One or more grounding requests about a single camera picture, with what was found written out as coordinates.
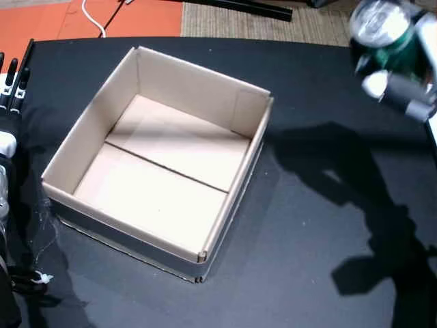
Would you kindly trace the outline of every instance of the black cable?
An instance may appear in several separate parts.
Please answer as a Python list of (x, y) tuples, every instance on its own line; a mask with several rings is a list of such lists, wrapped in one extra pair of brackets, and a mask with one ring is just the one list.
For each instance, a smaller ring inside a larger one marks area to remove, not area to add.
[(109, 26), (109, 24), (111, 24), (112, 20), (115, 18), (115, 16), (117, 16), (118, 12), (120, 11), (120, 9), (123, 6), (124, 0), (118, 0), (119, 4), (117, 9), (114, 11), (114, 13), (112, 14), (112, 16), (110, 17), (110, 19), (107, 21), (107, 23), (104, 25), (103, 29), (106, 31), (107, 27)]

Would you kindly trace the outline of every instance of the beige carpet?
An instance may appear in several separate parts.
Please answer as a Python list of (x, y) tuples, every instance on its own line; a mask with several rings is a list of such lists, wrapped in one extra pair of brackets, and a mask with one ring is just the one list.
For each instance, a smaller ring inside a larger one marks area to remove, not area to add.
[[(292, 22), (255, 16), (206, 5), (184, 4), (182, 36), (245, 38), (295, 41), (334, 46), (347, 46), (348, 20), (359, 0), (340, 0), (324, 8), (309, 8), (304, 3), (267, 1), (293, 8)], [(417, 0), (428, 9), (437, 0)]]

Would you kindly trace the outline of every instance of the box bottom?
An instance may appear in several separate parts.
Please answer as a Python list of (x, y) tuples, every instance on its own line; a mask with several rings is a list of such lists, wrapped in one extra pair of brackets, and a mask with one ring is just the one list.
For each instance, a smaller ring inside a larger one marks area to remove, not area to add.
[(202, 263), (190, 262), (179, 256), (141, 241), (133, 236), (124, 234), (115, 228), (96, 221), (87, 215), (79, 213), (59, 202), (56, 202), (55, 200), (52, 200), (53, 210), (60, 216), (61, 222), (66, 226), (74, 228), (75, 230), (97, 241), (100, 241), (109, 247), (128, 254), (137, 260), (146, 262), (168, 273), (174, 274), (186, 281), (192, 283), (204, 282), (209, 273), (210, 267), (214, 262), (217, 252), (226, 236), (226, 233), (230, 228), (232, 221), (234, 220), (236, 211), (244, 196), (255, 168), (255, 164), (261, 153), (262, 146), (263, 144), (261, 143), (256, 151), (255, 156), (253, 157), (253, 161), (249, 167), (240, 192), (218, 237), (216, 246), (208, 256), (207, 260)]

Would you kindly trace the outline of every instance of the box flap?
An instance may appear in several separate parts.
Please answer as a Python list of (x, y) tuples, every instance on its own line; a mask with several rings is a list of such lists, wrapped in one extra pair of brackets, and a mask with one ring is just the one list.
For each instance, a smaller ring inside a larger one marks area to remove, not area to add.
[(249, 146), (245, 137), (142, 96), (107, 142), (225, 192)]
[(197, 258), (226, 194), (105, 144), (74, 196)]

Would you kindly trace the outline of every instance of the white cable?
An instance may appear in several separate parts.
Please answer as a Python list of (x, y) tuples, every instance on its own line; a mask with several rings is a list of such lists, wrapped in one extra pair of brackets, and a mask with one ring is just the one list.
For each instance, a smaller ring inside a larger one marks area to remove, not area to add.
[(90, 14), (88, 14), (87, 10), (85, 9), (86, 2), (87, 2), (87, 0), (82, 1), (82, 11), (83, 11), (84, 15), (89, 19), (89, 21), (91, 21), (91, 23), (95, 24), (95, 26), (97, 26), (98, 29), (101, 30), (102, 38), (105, 38), (107, 36), (106, 31), (104, 30), (102, 25), (100, 25), (94, 18), (91, 17)]

